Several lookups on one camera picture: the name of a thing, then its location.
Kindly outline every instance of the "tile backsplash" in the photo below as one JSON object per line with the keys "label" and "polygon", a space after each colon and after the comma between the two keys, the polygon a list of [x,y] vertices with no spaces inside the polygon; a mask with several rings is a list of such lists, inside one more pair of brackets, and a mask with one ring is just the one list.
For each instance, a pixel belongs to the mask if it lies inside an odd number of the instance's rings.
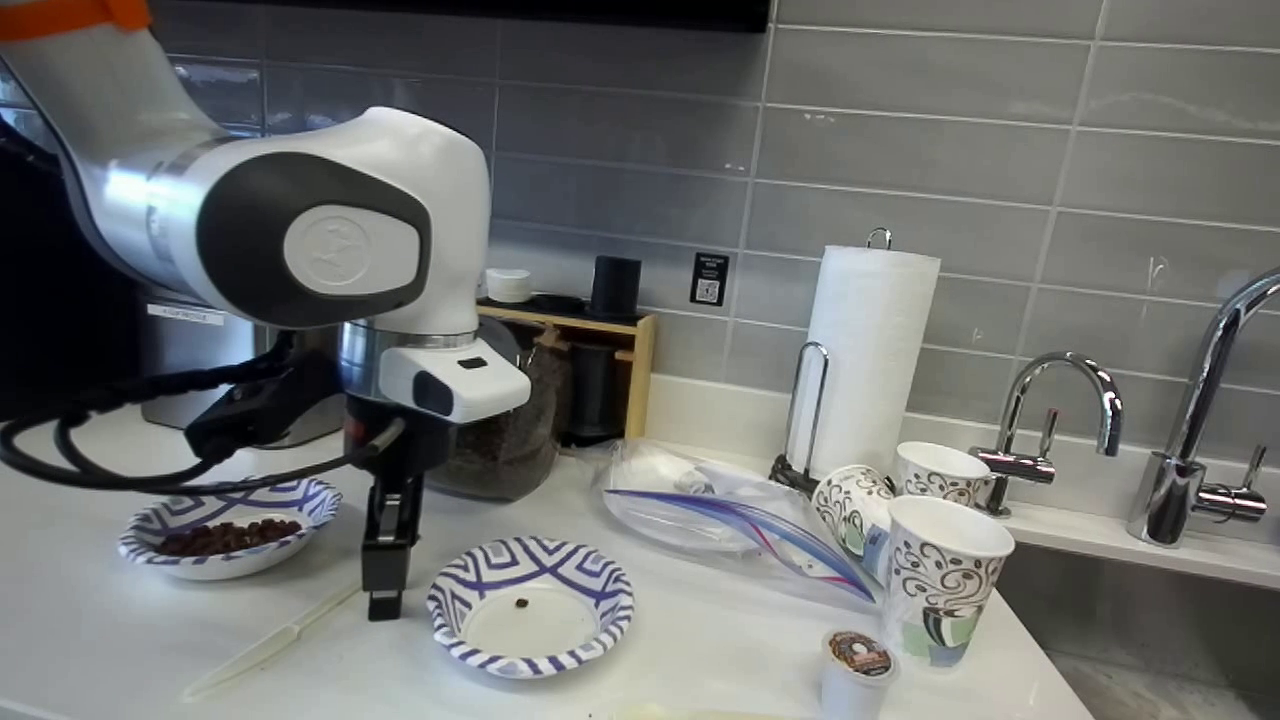
{"label": "tile backsplash", "polygon": [[[1214,300],[1280,266],[1277,0],[777,0],[765,36],[154,0],[154,36],[237,132],[368,103],[469,132],[490,266],[588,293],[640,255],[677,378],[787,389],[820,248],[889,224],[944,259],[914,412],[995,420],[1024,355],[1074,349],[1158,444]],[[689,304],[693,252],[731,255],[722,307]],[[1272,327],[1211,458],[1280,442]],[[1086,433],[1084,401],[1026,412]]]}

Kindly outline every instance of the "blue patterned plate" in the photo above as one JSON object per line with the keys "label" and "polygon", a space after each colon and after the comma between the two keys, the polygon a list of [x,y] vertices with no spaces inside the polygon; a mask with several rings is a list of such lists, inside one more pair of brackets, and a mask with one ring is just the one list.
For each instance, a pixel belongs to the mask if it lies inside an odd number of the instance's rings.
{"label": "blue patterned plate", "polygon": [[637,591],[614,560],[584,543],[507,535],[444,565],[429,614],[453,660],[542,680],[612,652],[637,620]]}
{"label": "blue patterned plate", "polygon": [[[338,507],[336,487],[323,481],[296,481],[237,496],[174,496],[147,514],[141,514],[126,532],[119,535],[119,557],[136,569],[147,569],[154,577],[178,577],[178,580],[230,580],[230,577],[255,577],[263,569],[285,565],[296,557]],[[202,523],[255,523],[255,522],[296,522],[300,532],[280,535],[271,543],[253,543],[238,553],[215,553],[215,557],[161,557],[161,541],[174,532],[192,532]]]}

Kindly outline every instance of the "kitchen faucet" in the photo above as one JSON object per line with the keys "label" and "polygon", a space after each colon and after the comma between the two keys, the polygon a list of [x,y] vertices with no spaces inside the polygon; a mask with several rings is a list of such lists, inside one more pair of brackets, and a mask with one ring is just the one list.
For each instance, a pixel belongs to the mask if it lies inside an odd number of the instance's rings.
{"label": "kitchen faucet", "polygon": [[1250,476],[1265,465],[1257,452],[1243,484],[1203,484],[1203,465],[1197,461],[1197,442],[1203,433],[1207,410],[1223,383],[1230,349],[1248,317],[1280,293],[1280,269],[1250,277],[1236,296],[1223,300],[1214,320],[1203,332],[1199,365],[1191,370],[1186,401],[1166,433],[1164,452],[1153,452],[1140,507],[1137,507],[1137,535],[1155,543],[1177,543],[1191,514],[1207,514],[1218,522],[1260,522],[1268,499],[1250,493]]}
{"label": "kitchen faucet", "polygon": [[1005,507],[1007,476],[1037,481],[1037,484],[1050,484],[1056,481],[1056,468],[1046,465],[1056,412],[1046,412],[1046,426],[1044,426],[1037,458],[1024,458],[1024,452],[1013,449],[1016,415],[1024,410],[1026,389],[1056,365],[1074,370],[1097,389],[1097,412],[1098,412],[1097,452],[1098,458],[1114,458],[1120,452],[1124,401],[1120,401],[1114,378],[1105,374],[1097,360],[1086,360],[1081,354],[1044,354],[1044,355],[1026,360],[1013,378],[1013,389],[1007,389],[1007,401],[1005,401],[1005,415],[1000,415],[1000,433],[995,433],[995,449],[973,449],[973,458],[985,461],[995,473],[995,484],[993,484],[993,496],[986,496],[986,514],[993,515],[1007,515],[1007,507]]}

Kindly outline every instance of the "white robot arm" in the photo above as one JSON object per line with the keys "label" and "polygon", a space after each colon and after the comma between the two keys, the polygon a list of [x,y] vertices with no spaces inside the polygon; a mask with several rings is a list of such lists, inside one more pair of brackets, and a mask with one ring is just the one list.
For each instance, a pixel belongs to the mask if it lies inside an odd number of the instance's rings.
{"label": "white robot arm", "polygon": [[526,401],[526,378],[474,341],[489,169],[470,140],[390,109],[227,140],[153,34],[113,21],[141,6],[60,6],[88,21],[31,26],[54,6],[0,0],[0,61],[62,145],[103,259],[255,324],[343,324],[343,383],[365,401],[453,426]]}

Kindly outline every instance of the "electrical outlet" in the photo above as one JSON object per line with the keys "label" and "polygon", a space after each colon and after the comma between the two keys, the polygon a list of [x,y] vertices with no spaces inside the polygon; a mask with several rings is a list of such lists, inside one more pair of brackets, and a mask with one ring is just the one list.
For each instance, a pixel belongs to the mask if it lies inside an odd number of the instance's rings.
{"label": "electrical outlet", "polygon": [[693,283],[689,304],[719,307],[728,290],[728,255],[697,252],[693,255]]}

